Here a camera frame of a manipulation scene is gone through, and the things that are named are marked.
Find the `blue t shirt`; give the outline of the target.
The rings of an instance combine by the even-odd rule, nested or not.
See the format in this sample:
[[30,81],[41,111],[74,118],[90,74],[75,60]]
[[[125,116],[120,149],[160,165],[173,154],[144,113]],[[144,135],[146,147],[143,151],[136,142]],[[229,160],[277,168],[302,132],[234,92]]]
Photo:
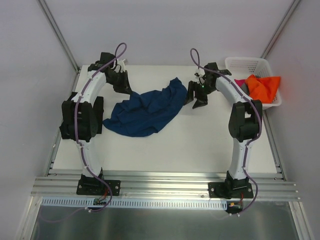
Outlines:
[[176,77],[162,90],[133,92],[116,103],[103,126],[119,135],[142,138],[160,132],[182,109],[187,89]]

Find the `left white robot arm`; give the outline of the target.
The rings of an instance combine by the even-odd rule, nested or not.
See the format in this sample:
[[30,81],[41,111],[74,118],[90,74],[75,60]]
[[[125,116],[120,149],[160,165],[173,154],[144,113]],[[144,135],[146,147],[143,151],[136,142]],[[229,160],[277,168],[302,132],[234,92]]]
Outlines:
[[93,139],[102,133],[104,98],[99,93],[106,84],[116,93],[130,95],[133,92],[124,61],[110,52],[102,52],[100,59],[87,68],[84,86],[61,105],[61,137],[76,144],[83,166],[80,184],[87,185],[93,194],[100,194],[105,188],[103,167]]

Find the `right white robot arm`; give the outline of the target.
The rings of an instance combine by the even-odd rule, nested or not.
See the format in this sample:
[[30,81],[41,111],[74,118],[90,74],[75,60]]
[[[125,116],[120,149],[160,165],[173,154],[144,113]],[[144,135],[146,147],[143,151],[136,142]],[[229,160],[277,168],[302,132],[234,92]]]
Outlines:
[[193,103],[193,109],[208,104],[208,95],[219,91],[232,105],[228,131],[233,139],[232,160],[223,182],[210,182],[209,193],[218,198],[253,198],[252,186],[247,172],[251,149],[262,133],[262,110],[260,100],[253,100],[234,81],[231,72],[219,69],[215,62],[204,67],[204,74],[195,73],[196,81],[188,83],[185,104]]

